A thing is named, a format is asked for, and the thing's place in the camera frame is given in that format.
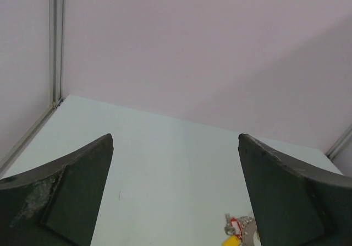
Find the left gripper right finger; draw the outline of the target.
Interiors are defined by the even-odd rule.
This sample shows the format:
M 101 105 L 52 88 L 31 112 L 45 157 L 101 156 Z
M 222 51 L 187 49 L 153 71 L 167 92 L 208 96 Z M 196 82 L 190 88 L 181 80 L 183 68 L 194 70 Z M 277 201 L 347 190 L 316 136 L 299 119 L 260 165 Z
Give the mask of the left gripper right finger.
M 239 135 L 262 245 L 351 245 L 351 178 Z

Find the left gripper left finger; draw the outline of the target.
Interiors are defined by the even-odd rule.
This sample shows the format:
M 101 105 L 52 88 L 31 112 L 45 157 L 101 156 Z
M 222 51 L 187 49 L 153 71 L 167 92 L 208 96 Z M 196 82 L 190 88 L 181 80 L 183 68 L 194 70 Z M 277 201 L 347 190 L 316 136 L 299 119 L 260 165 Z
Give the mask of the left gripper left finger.
M 1 245 L 90 245 L 112 156 L 106 134 L 1 179 Z

